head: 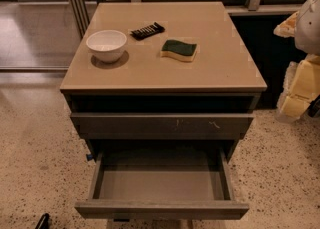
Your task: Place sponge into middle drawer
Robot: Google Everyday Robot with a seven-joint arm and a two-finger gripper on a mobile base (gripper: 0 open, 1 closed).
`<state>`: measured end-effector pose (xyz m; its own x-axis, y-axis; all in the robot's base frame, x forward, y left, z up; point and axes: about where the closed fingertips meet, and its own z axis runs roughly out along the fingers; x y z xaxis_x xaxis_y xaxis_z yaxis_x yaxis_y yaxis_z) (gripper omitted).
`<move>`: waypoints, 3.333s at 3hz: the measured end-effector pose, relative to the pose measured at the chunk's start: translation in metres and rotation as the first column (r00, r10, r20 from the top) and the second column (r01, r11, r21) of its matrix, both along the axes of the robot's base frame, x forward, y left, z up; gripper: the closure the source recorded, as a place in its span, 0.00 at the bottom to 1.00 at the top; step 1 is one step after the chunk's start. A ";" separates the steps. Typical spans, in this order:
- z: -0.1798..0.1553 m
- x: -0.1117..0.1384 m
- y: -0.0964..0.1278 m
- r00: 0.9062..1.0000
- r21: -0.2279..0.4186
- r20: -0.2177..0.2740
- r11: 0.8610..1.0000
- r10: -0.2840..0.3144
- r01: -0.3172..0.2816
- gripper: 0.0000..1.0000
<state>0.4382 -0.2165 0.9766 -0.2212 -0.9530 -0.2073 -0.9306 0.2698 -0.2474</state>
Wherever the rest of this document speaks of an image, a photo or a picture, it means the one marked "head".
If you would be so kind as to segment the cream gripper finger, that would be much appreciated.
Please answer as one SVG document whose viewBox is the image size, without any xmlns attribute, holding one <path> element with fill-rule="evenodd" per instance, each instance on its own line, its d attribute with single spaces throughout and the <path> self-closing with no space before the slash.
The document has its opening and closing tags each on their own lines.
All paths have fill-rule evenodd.
<svg viewBox="0 0 320 229">
<path fill-rule="evenodd" d="M 320 56 L 308 54 L 299 63 L 289 63 L 278 111 L 287 118 L 299 119 L 319 95 Z"/>
<path fill-rule="evenodd" d="M 276 26 L 273 33 L 276 36 L 288 38 L 295 36 L 296 20 L 299 12 L 294 12 L 286 20 Z"/>
</svg>

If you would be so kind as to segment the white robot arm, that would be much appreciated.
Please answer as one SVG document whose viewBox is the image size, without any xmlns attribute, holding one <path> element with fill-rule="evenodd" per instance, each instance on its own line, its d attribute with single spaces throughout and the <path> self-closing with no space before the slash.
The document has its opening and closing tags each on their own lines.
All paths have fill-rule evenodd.
<svg viewBox="0 0 320 229">
<path fill-rule="evenodd" d="M 291 123 L 304 113 L 320 115 L 320 0 L 307 0 L 274 29 L 274 34 L 293 37 L 295 47 L 307 54 L 299 63 L 290 62 L 277 102 L 276 118 Z"/>
</svg>

